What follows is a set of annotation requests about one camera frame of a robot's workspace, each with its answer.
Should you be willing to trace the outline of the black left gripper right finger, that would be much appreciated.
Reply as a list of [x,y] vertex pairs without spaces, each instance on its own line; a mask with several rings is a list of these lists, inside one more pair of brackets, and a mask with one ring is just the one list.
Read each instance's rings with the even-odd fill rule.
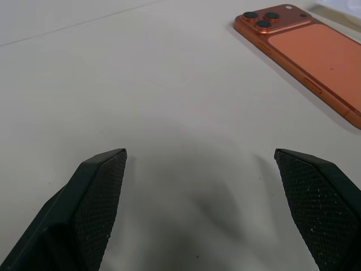
[[361,271],[361,190],[330,161],[278,148],[293,221],[320,271]]

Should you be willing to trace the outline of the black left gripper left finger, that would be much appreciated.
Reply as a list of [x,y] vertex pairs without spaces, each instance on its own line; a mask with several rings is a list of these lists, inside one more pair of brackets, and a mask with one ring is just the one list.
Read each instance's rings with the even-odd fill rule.
[[99,271],[117,216],[127,152],[83,161],[37,213],[0,271]]

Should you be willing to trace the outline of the orange smartphone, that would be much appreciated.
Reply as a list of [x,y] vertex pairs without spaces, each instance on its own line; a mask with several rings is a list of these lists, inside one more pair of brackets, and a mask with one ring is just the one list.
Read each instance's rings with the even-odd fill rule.
[[361,130],[361,44],[289,4],[247,11],[234,29]]

